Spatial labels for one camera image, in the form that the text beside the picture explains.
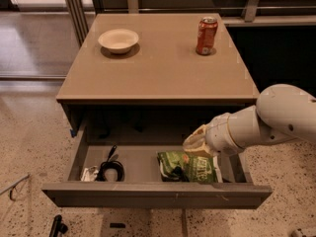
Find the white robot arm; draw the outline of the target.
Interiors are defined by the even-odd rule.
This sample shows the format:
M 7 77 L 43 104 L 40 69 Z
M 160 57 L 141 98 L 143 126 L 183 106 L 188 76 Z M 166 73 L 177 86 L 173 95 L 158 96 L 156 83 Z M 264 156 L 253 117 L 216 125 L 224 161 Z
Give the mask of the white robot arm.
M 254 106 L 200 126 L 183 148 L 199 156 L 234 155 L 250 146 L 296 139 L 316 142 L 316 98 L 295 86 L 276 84 L 265 89 Z

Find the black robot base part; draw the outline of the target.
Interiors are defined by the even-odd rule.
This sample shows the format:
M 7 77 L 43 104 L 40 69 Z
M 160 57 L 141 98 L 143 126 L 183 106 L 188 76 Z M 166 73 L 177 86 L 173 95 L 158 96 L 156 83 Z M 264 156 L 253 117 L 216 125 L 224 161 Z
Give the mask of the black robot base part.
M 68 227 L 63 223 L 62 216 L 56 215 L 53 219 L 49 237 L 62 237 L 68 231 Z

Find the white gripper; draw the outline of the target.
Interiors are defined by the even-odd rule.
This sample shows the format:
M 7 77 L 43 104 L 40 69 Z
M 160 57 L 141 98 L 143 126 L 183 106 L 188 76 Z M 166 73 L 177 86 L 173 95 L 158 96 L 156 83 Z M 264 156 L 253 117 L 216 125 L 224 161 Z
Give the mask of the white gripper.
M 225 113 L 213 118 L 208 125 L 201 125 L 184 141 L 183 149 L 202 157 L 211 156 L 209 147 L 218 154 L 228 156 L 242 153 L 244 149 L 235 143 L 231 135 L 228 118 L 229 113 Z

